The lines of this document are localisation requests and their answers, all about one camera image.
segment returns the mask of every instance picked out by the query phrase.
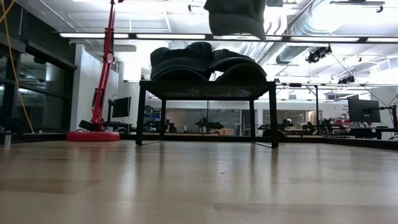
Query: computer monitor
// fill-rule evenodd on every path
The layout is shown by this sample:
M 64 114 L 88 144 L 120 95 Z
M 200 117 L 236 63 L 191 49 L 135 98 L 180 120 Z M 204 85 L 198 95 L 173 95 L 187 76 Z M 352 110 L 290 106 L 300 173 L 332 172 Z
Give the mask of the computer monitor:
M 121 98 L 113 101 L 113 118 L 123 118 L 130 116 L 131 97 Z
M 348 99 L 349 120 L 351 122 L 380 123 L 380 111 L 370 110 L 379 108 L 375 100 Z

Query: black fabric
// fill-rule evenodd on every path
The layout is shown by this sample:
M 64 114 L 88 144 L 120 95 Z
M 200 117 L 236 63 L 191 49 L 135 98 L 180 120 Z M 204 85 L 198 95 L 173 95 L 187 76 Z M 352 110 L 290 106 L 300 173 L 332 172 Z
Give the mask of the black fabric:
M 207 0 L 214 35 L 252 34 L 265 40 L 265 0 Z
M 161 47 L 150 55 L 151 80 L 209 80 L 213 61 L 211 44 L 195 42 L 186 49 Z
M 267 74 L 257 63 L 240 63 L 218 77 L 216 82 L 267 81 Z
M 214 61 L 210 64 L 210 69 L 212 71 L 225 72 L 227 69 L 239 63 L 257 64 L 252 58 L 227 49 L 216 50 L 214 52 L 213 58 Z

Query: ceiling duct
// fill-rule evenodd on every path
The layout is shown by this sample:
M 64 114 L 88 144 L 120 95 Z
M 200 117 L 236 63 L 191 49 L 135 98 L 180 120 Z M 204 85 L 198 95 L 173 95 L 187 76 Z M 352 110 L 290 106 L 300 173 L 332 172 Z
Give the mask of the ceiling duct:
M 330 0 L 314 0 L 296 22 L 285 31 L 285 35 L 330 35 L 344 24 L 345 16 L 335 14 Z M 270 47 L 260 60 L 260 64 L 267 63 L 275 54 L 276 63 L 289 64 L 296 56 L 307 50 L 307 46 L 288 46 L 276 43 Z

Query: ceiling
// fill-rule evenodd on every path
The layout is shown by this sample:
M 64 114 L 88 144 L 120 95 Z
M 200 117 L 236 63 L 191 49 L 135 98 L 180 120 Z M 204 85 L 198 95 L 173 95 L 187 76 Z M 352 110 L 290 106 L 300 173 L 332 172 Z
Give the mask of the ceiling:
M 293 18 L 310 2 L 295 0 L 296 5 L 283 9 L 266 8 L 265 28 L 268 34 L 283 34 Z M 312 13 L 312 24 L 318 27 L 334 27 L 328 35 L 398 35 L 398 1 L 385 0 L 381 13 L 378 7 L 330 6 L 330 0 L 324 0 L 322 11 Z M 60 32 L 103 32 L 108 25 L 109 1 L 105 0 L 17 0 L 25 9 L 41 18 Z M 210 33 L 208 12 L 203 9 L 205 0 L 164 0 L 130 1 L 117 6 L 116 32 L 173 32 L 173 33 Z M 100 55 L 103 41 L 81 41 L 87 49 Z M 152 44 L 150 41 L 117 40 L 115 45 L 136 47 L 143 71 L 149 71 L 149 54 L 157 47 L 184 47 L 189 42 L 163 41 Z M 242 42 L 211 42 L 214 49 L 228 48 L 243 53 Z M 396 45 L 332 44 L 334 56 L 329 55 L 315 64 L 305 61 L 309 51 L 317 46 L 307 46 L 288 65 L 276 64 L 275 57 L 263 60 L 271 52 L 272 43 L 263 43 L 244 52 L 260 62 L 269 78 L 280 78 L 282 82 L 332 82 L 347 75 L 347 70 L 355 74 L 358 80 L 366 82 L 388 82 L 375 78 L 375 70 L 380 63 L 398 57 Z

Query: workstation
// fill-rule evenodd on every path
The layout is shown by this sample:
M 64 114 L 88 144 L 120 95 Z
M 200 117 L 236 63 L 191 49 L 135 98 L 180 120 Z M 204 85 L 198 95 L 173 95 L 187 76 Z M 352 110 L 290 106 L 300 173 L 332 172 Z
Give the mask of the workstation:
M 396 222 L 396 0 L 0 5 L 0 223 Z

